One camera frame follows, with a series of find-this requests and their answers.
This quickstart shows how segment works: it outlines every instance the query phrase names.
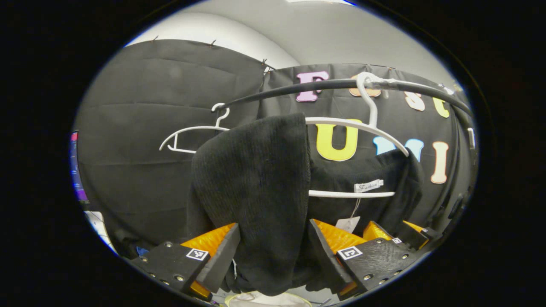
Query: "white hanger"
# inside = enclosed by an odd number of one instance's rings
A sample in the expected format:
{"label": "white hanger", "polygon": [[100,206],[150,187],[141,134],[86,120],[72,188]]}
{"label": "white hanger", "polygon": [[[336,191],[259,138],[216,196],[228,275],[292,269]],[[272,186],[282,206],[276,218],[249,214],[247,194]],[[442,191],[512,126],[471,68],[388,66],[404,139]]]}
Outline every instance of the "white hanger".
{"label": "white hanger", "polygon": [[[224,105],[224,103],[217,103],[215,104],[213,107],[212,107],[212,111],[214,112],[216,110],[216,108],[218,108],[220,105]],[[176,143],[178,142],[178,134],[181,133],[181,132],[184,132],[184,131],[189,131],[189,130],[196,130],[196,129],[213,129],[213,130],[222,130],[222,131],[227,131],[229,130],[228,128],[222,128],[220,127],[220,121],[225,119],[226,117],[228,117],[229,115],[229,108],[226,108],[225,109],[225,114],[218,117],[218,119],[216,120],[216,125],[215,126],[195,126],[195,127],[188,127],[188,128],[184,128],[184,129],[181,129],[181,130],[178,130],[176,131],[175,133],[169,135],[164,141],[163,143],[161,143],[161,146],[159,147],[159,150],[163,149],[163,146],[165,146],[165,143],[167,143],[167,141],[174,137],[174,147],[171,147],[170,145],[167,145],[167,147],[172,150],[172,151],[178,151],[178,152],[187,152],[189,154],[194,154],[195,151],[194,150],[186,150],[186,149],[178,149],[176,148]]]}
{"label": "white hanger", "polygon": [[[361,93],[366,93],[364,83],[369,81],[369,80],[373,81],[374,78],[378,78],[378,77],[376,77],[375,75],[373,75],[371,73],[367,73],[367,72],[360,73],[358,75],[358,77],[357,77],[358,90]],[[406,157],[409,156],[410,153],[407,151],[407,149],[398,140],[396,140],[394,137],[392,137],[387,132],[382,131],[382,130],[377,128],[377,107],[376,107],[375,103],[373,102],[373,100],[368,95],[361,95],[361,96],[363,97],[366,104],[368,104],[368,106],[370,107],[370,123],[368,125],[366,125],[364,123],[350,121],[350,120],[336,119],[336,118],[333,118],[333,117],[306,117],[305,118],[305,123],[307,125],[317,124],[317,123],[325,123],[325,124],[331,124],[331,125],[342,125],[342,126],[346,126],[346,127],[353,127],[353,128],[357,128],[359,130],[364,130],[364,131],[367,131],[367,132],[371,132],[373,134],[376,134],[376,135],[379,135],[379,136],[385,138],[386,140],[391,141],[392,143],[394,143],[394,145],[396,147],[398,147],[404,153],[404,155],[406,155]],[[212,107],[212,111],[216,110],[216,108],[219,105],[223,105],[223,103],[215,104]],[[226,118],[228,116],[228,114],[229,114],[229,108],[226,108],[225,114],[223,116],[219,117],[218,120],[216,120],[216,126],[197,126],[197,127],[189,127],[189,128],[184,128],[182,130],[178,130],[177,132],[175,132],[175,133],[171,134],[169,137],[167,137],[165,139],[165,141],[163,141],[163,143],[159,147],[159,150],[161,150],[163,148],[165,143],[170,138],[174,137],[175,138],[174,139],[174,147],[171,147],[170,145],[167,145],[167,147],[170,150],[179,151],[179,152],[187,152],[187,153],[190,153],[190,154],[194,154],[195,151],[193,151],[193,150],[184,150],[184,149],[177,149],[176,148],[176,141],[177,141],[177,138],[178,138],[178,134],[181,133],[181,132],[184,132],[184,131],[194,130],[194,129],[216,129],[216,130],[227,131],[229,129],[219,127],[218,125],[220,123],[220,120]],[[393,196],[393,195],[394,195],[394,192],[349,193],[349,192],[330,192],[330,191],[309,190],[309,196],[314,196],[314,197],[376,198],[376,197],[389,197],[389,196]]]}

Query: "computer monitor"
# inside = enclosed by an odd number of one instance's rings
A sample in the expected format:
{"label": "computer monitor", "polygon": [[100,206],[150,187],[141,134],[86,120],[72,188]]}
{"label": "computer monitor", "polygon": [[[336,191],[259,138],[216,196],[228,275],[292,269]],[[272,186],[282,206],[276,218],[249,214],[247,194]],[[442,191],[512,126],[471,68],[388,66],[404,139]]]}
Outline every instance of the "computer monitor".
{"label": "computer monitor", "polygon": [[84,187],[81,184],[80,171],[78,167],[78,131],[74,131],[70,136],[70,172],[72,173],[72,181],[76,196],[80,203],[88,204],[89,199],[85,194]]}

